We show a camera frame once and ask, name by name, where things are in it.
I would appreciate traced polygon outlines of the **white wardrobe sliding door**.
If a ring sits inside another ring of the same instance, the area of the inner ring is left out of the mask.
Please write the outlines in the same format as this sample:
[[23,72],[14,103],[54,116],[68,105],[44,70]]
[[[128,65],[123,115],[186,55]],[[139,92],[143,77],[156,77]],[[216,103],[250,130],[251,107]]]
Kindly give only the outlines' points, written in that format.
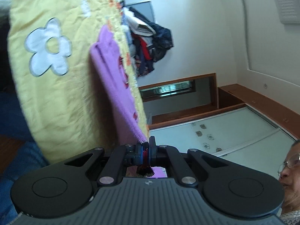
[[157,145],[174,146],[182,153],[199,149],[275,178],[296,140],[283,127],[248,106],[160,127],[150,134]]

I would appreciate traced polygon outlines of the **yellow floral bed quilt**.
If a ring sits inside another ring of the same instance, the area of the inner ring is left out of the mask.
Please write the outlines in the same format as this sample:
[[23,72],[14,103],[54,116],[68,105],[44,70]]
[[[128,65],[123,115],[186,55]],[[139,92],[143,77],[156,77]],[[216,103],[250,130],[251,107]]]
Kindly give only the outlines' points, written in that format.
[[129,82],[138,130],[148,137],[118,1],[12,1],[12,76],[31,135],[52,164],[118,144],[111,105],[89,53],[104,26],[120,51],[117,61]]

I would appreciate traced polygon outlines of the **pile of dark clothes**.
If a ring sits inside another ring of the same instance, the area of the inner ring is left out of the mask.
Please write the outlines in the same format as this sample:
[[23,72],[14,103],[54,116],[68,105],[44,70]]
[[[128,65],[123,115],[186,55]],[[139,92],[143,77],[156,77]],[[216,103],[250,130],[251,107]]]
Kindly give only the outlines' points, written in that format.
[[154,63],[163,59],[174,47],[171,30],[150,21],[134,7],[124,8],[132,43],[135,47],[135,67],[139,77],[155,70]]

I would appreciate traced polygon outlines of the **grey headboard panel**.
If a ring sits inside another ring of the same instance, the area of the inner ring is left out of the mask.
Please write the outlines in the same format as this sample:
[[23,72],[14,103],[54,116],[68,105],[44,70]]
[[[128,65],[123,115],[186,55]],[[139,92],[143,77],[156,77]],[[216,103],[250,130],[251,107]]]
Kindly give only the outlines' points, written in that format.
[[138,3],[126,4],[125,7],[127,7],[128,9],[130,7],[133,7],[138,12],[140,12],[142,15],[144,15],[149,21],[157,22],[151,0],[145,0],[145,1],[140,1]]

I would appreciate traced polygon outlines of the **purple knit sweater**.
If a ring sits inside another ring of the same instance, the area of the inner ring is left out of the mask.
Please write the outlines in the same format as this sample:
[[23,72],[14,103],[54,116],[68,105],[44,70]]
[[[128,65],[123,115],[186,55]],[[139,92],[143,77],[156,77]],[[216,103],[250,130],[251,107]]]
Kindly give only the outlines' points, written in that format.
[[108,95],[118,143],[120,145],[144,143],[149,147],[146,135],[138,126],[138,112],[119,46],[107,25],[100,29],[98,41],[90,48],[90,55]]

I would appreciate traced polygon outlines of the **wooden door frame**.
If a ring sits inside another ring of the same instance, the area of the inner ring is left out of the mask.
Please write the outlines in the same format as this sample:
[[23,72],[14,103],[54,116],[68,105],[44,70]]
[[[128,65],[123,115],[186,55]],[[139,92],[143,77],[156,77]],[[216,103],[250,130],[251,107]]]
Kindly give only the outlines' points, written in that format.
[[217,86],[217,74],[196,75],[139,87],[150,130],[200,120],[246,104]]

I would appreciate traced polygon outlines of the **white wall vent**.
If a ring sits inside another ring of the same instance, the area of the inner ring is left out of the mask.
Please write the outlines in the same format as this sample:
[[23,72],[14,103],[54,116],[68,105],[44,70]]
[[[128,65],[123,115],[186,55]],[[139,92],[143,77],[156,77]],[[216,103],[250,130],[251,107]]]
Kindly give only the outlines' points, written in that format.
[[282,24],[299,24],[299,0],[274,0]]

